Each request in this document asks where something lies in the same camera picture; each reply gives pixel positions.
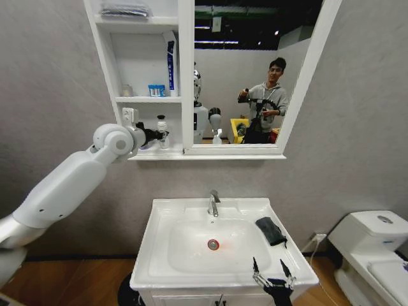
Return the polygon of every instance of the towel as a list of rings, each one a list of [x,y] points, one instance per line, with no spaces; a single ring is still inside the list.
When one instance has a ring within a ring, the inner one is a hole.
[[[272,222],[271,218],[261,218],[257,220],[255,224],[260,228],[271,246],[284,242],[286,247],[286,237],[282,235],[281,229]]]

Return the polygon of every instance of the faucet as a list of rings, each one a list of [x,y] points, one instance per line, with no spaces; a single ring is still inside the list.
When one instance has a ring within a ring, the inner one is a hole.
[[[216,190],[210,191],[210,203],[208,204],[208,214],[218,217],[217,203],[221,203],[218,197],[218,192]]]

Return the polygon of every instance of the red drain plug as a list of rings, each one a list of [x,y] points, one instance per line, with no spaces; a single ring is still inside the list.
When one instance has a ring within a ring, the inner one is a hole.
[[[207,245],[210,250],[216,251],[219,249],[219,242],[215,239],[210,239]]]

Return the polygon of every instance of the ceiling light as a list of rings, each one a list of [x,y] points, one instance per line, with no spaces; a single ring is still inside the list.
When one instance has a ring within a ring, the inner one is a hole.
[[[239,41],[217,41],[217,40],[194,40],[195,43],[225,43],[229,45],[237,45]]]

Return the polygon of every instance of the sink basin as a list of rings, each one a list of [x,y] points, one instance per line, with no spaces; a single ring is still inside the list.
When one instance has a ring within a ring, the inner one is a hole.
[[[208,199],[153,201],[131,288],[255,288],[252,257],[265,277],[285,279],[281,259],[296,277],[295,286],[318,283],[269,199],[221,198],[218,217],[207,208]],[[262,217],[278,225],[288,239],[286,246],[269,245],[255,225]]]
[[[215,239],[213,251],[208,241]],[[168,243],[169,264],[180,272],[251,272],[252,257],[260,269],[270,266],[268,250],[255,224],[245,220],[218,219],[177,222]]]

